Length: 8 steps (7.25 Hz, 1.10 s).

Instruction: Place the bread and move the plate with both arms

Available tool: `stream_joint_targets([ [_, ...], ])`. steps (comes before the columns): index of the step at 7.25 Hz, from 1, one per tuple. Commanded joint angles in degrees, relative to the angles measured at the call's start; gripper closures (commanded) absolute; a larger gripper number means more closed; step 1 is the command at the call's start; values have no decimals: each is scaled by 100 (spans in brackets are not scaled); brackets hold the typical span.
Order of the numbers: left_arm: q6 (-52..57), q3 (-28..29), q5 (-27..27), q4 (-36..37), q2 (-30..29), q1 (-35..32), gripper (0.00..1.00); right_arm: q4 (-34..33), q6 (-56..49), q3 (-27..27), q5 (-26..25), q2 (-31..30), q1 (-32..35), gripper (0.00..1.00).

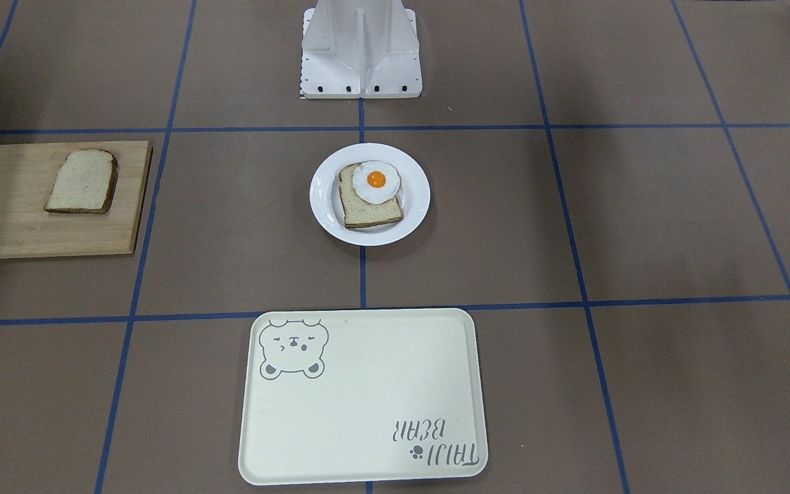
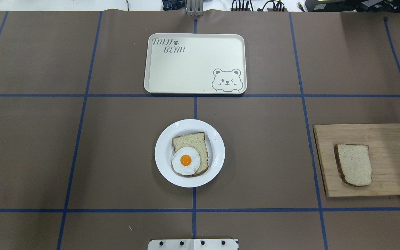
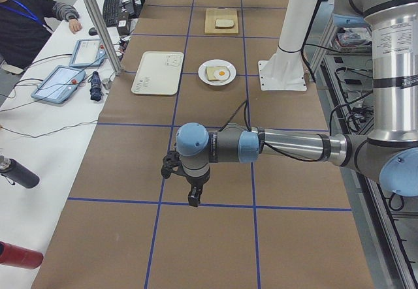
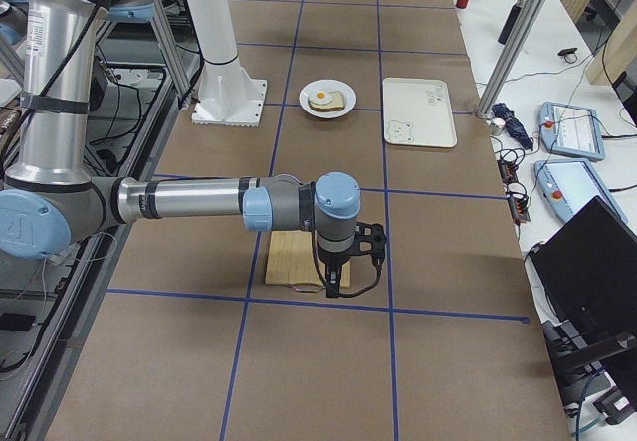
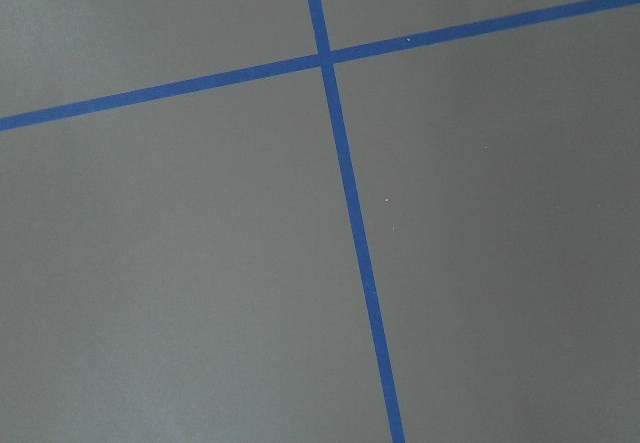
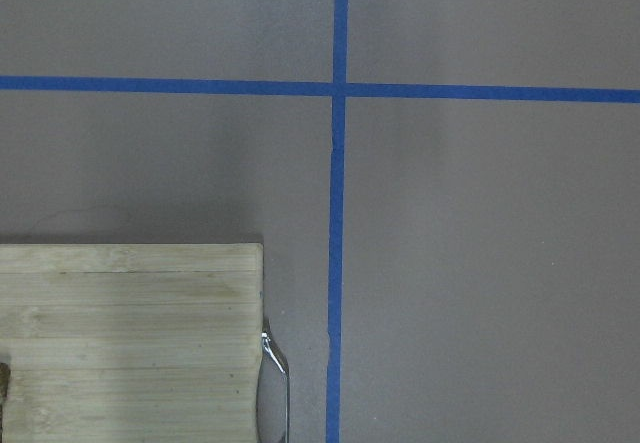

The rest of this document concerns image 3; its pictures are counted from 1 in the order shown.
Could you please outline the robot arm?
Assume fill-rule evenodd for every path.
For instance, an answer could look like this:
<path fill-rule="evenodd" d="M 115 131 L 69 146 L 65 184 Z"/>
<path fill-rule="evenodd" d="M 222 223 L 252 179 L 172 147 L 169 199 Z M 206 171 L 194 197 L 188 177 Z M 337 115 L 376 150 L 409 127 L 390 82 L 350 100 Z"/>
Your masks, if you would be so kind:
<path fill-rule="evenodd" d="M 368 135 L 303 134 L 227 123 L 182 125 L 161 175 L 185 177 L 198 206 L 210 166 L 255 162 L 262 153 L 329 161 L 401 196 L 417 195 L 417 0 L 334 0 L 334 22 L 372 32 L 374 127 Z"/>

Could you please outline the person's hand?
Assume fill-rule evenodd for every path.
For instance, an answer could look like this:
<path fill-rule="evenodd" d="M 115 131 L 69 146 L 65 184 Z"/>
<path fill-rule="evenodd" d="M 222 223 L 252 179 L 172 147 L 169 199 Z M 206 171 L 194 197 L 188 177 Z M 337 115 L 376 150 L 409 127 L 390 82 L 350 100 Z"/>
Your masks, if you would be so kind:
<path fill-rule="evenodd" d="M 82 24 L 77 19 L 70 19 L 69 23 L 69 30 L 72 34 L 76 34 L 77 32 L 82 30 Z"/>

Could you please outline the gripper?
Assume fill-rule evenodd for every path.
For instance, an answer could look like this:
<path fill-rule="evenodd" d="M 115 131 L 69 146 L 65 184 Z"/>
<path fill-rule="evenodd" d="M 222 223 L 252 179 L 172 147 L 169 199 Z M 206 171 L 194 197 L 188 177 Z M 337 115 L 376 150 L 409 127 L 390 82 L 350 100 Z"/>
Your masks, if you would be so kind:
<path fill-rule="evenodd" d="M 186 176 L 188 183 L 191 185 L 191 189 L 188 194 L 189 206 L 199 207 L 204 184 L 208 182 L 209 178 L 209 173 L 205 173 L 204 175 L 200 175 L 198 177 L 190 175 Z"/>

